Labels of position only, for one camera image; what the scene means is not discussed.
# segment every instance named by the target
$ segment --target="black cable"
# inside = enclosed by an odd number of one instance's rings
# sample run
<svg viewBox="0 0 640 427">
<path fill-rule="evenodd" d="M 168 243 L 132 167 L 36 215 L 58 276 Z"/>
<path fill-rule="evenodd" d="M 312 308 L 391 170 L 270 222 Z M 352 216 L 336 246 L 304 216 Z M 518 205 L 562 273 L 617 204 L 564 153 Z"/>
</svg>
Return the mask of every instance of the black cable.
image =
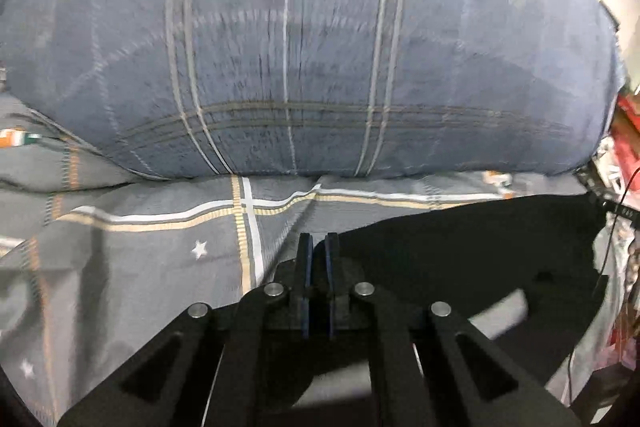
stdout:
<svg viewBox="0 0 640 427">
<path fill-rule="evenodd" d="M 591 299 L 593 299 L 595 293 L 596 293 L 596 289 L 598 288 L 598 285 L 600 284 L 600 280 L 602 279 L 602 275 L 604 274 L 604 269 L 607 266 L 607 260 L 609 259 L 609 250 L 611 248 L 611 243 L 613 241 L 613 232 L 616 229 L 616 223 L 618 222 L 618 207 L 624 203 L 625 198 L 626 198 L 626 194 L 629 191 L 629 188 L 631 187 L 631 183 L 634 181 L 634 178 L 636 177 L 636 174 L 638 174 L 638 172 L 640 172 L 640 167 L 638 167 L 633 174 L 631 174 L 631 177 L 629 178 L 629 182 L 628 184 L 626 184 L 626 188 L 625 191 L 622 193 L 622 198 L 620 198 L 620 201 L 618 201 L 616 203 L 616 208 L 613 211 L 614 213 L 614 217 L 613 217 L 613 224 L 611 225 L 611 232 L 609 233 L 609 240 L 607 241 L 607 250 L 605 250 L 604 253 L 604 261 L 602 261 L 602 267 L 600 268 L 600 272 L 598 272 L 598 279 L 596 280 L 595 286 L 593 287 L 593 291 L 591 292 Z M 571 405 L 571 402 L 574 399 L 574 392 L 572 389 L 572 382 L 571 382 L 571 361 L 574 357 L 574 352 L 575 352 L 575 348 L 578 345 L 575 344 L 574 349 L 571 350 L 571 353 L 569 353 L 569 360 L 567 362 L 566 365 L 566 371 L 567 371 L 567 376 L 568 376 L 568 380 L 569 380 L 569 405 Z"/>
</svg>

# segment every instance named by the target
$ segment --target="plaid pattern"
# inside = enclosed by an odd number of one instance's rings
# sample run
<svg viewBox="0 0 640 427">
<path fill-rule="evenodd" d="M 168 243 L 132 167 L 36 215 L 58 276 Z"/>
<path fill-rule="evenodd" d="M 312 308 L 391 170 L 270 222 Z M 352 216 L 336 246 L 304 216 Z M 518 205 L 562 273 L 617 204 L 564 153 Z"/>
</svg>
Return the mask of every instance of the plaid pattern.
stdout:
<svg viewBox="0 0 640 427">
<path fill-rule="evenodd" d="M 623 71 L 597 0 L 5 0 L 29 106 L 151 176 L 567 171 Z"/>
</svg>

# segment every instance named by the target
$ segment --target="star print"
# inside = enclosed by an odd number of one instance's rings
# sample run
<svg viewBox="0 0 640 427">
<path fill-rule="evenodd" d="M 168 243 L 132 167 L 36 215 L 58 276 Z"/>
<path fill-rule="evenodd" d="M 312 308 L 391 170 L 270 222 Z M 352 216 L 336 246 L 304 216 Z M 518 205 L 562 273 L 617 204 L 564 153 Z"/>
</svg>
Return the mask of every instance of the star print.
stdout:
<svg viewBox="0 0 640 427">
<path fill-rule="evenodd" d="M 24 373 L 24 378 L 33 378 L 33 363 L 24 359 L 20 364 L 20 370 Z"/>
<path fill-rule="evenodd" d="M 200 241 L 196 241 L 195 248 L 191 250 L 194 254 L 196 254 L 196 259 L 199 259 L 203 255 L 207 254 L 207 249 L 205 248 L 206 246 L 207 246 L 207 241 L 205 241 L 204 243 L 201 243 Z"/>
</svg>

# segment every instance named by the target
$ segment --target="triangular cutout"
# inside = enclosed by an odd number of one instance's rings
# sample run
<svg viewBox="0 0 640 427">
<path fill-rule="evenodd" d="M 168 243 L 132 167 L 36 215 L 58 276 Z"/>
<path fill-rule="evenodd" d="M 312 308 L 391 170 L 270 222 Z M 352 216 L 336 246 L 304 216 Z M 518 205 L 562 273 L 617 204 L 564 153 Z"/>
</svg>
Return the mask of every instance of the triangular cutout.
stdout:
<svg viewBox="0 0 640 427">
<path fill-rule="evenodd" d="M 174 366 L 180 344 L 180 336 L 172 335 L 164 346 L 127 377 L 122 383 L 122 390 L 146 402 L 157 401 L 169 376 L 169 371 Z"/>
<path fill-rule="evenodd" d="M 460 333 L 456 342 L 483 400 L 493 401 L 518 388 L 518 382 L 469 336 Z"/>
</svg>

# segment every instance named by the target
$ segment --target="round metal bolt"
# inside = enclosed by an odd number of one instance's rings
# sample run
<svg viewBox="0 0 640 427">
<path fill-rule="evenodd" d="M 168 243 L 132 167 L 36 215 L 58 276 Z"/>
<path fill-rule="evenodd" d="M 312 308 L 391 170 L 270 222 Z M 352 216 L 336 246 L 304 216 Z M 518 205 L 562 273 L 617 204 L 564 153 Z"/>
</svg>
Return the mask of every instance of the round metal bolt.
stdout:
<svg viewBox="0 0 640 427">
<path fill-rule="evenodd" d="M 193 317 L 194 319 L 199 319 L 200 317 L 204 317 L 208 311 L 209 309 L 207 308 L 207 305 L 204 302 L 196 302 L 196 303 L 193 303 L 191 306 L 189 306 L 187 313 L 189 314 L 190 317 Z"/>
<path fill-rule="evenodd" d="M 446 317 L 451 312 L 451 306 L 446 302 L 438 301 L 431 305 L 431 313 L 438 317 Z"/>
<path fill-rule="evenodd" d="M 264 292 L 270 297 L 277 297 L 284 292 L 284 286 L 279 282 L 270 282 L 264 286 Z"/>
<path fill-rule="evenodd" d="M 366 297 L 367 295 L 372 295 L 372 293 L 376 290 L 376 287 L 373 286 L 370 282 L 359 282 L 353 287 L 353 289 L 358 295 Z"/>
</svg>

